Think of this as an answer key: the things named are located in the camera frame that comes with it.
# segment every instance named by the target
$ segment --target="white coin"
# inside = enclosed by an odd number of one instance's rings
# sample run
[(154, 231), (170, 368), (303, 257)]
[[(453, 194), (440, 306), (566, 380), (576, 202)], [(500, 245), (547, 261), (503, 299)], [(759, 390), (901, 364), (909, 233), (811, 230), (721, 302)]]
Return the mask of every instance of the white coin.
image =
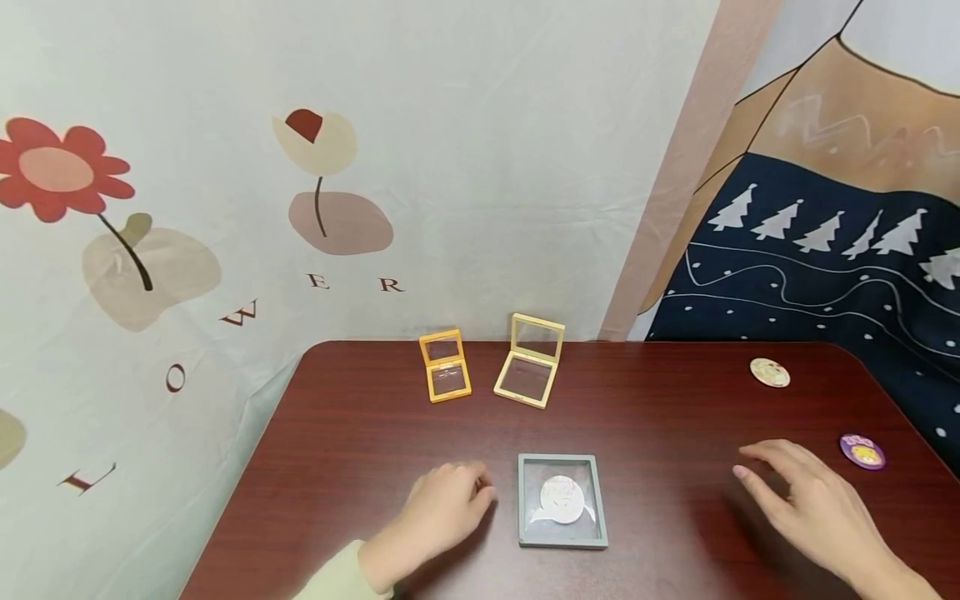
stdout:
[(769, 358), (755, 358), (750, 361), (750, 372), (760, 383), (771, 388), (785, 388), (790, 385), (790, 373), (787, 369)]
[(587, 501), (584, 491), (566, 475), (555, 475), (543, 482), (540, 488), (540, 505), (546, 515), (568, 525), (578, 518), (584, 511)]

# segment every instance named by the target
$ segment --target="round badge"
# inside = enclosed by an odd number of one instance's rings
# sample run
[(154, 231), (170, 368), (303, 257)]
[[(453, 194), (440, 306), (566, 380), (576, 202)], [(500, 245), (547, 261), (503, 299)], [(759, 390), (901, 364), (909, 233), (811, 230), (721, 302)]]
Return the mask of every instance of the round badge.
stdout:
[(755, 358), (750, 361), (750, 372), (760, 383), (771, 388), (785, 388), (790, 385), (790, 373), (783, 365), (769, 358)]
[(586, 504), (584, 491), (566, 475), (555, 475), (544, 481), (540, 488), (543, 514), (562, 525), (580, 518)]
[(849, 433), (840, 438), (840, 449), (858, 467), (880, 470), (887, 466), (883, 450), (869, 438)]

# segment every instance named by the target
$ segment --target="dark red table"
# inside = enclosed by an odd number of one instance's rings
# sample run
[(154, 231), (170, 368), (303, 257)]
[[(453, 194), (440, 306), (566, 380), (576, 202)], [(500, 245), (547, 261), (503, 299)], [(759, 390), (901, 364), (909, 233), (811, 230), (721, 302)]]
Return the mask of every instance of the dark red table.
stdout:
[[(501, 500), (407, 597), (846, 598), (763, 526), (730, 475), (736, 449), (784, 437), (850, 480), (893, 549), (960, 598), (960, 485), (862, 365), (824, 344), (566, 344), (545, 411), (492, 393), (507, 345), (466, 343), (473, 395), (430, 404), (416, 343), (309, 350), (183, 598), (285, 598), (348, 541), (396, 514), (445, 462), (487, 462)], [(767, 388), (757, 356), (793, 383)], [(879, 442), (887, 469), (848, 462), (843, 433)], [(516, 456), (595, 454), (604, 551), (516, 543)]]

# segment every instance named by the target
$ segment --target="purple badge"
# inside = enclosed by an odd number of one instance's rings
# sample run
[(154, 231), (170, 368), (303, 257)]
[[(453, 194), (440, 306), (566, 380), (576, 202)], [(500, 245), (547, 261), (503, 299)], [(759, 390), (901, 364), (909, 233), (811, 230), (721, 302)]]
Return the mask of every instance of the purple badge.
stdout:
[(881, 470), (887, 466), (883, 450), (869, 438), (847, 434), (840, 438), (840, 449), (858, 467)]

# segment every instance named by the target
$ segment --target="christmas tree pattern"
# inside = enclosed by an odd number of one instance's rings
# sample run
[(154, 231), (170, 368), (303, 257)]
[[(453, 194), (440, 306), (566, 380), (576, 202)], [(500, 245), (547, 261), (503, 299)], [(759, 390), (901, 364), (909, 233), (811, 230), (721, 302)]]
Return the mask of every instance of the christmas tree pattern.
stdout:
[(960, 277), (960, 248), (932, 256), (928, 262), (921, 263), (920, 268), (926, 271), (927, 281), (936, 281), (948, 290), (955, 289), (953, 278)]
[(751, 229), (753, 233), (758, 234), (756, 239), (762, 240), (766, 237), (776, 237), (779, 240), (783, 239), (783, 233), (790, 228), (790, 222), (797, 216), (797, 209), (800, 207), (800, 204), (803, 203), (803, 200), (797, 200), (774, 216), (764, 219), (763, 223)]
[(923, 226), (921, 215), (924, 213), (926, 213), (926, 208), (918, 208), (917, 212), (900, 221), (896, 227), (887, 231), (880, 238), (880, 241), (874, 244), (874, 250), (878, 254), (889, 254), (891, 250), (895, 250), (913, 256), (911, 244), (917, 242), (917, 231)]
[(753, 201), (753, 189), (756, 183), (747, 186), (742, 194), (733, 199), (725, 208), (721, 208), (717, 216), (707, 223), (716, 225), (714, 231), (723, 231), (724, 228), (742, 228), (743, 218), (747, 216), (747, 204)]
[(879, 211), (874, 220), (867, 226), (867, 229), (863, 232), (863, 235), (858, 237), (853, 245), (843, 251), (844, 256), (849, 256), (847, 260), (854, 260), (860, 254), (866, 252), (870, 249), (870, 242), (874, 239), (874, 231), (876, 230), (876, 224), (880, 222), (880, 215), (883, 214), (883, 211)]
[(795, 240), (794, 244), (800, 246), (800, 252), (810, 252), (816, 250), (819, 252), (830, 252), (830, 242), (836, 236), (836, 230), (840, 228), (840, 215), (843, 210), (837, 211), (833, 218), (824, 221), (818, 228), (812, 230), (803, 239)]

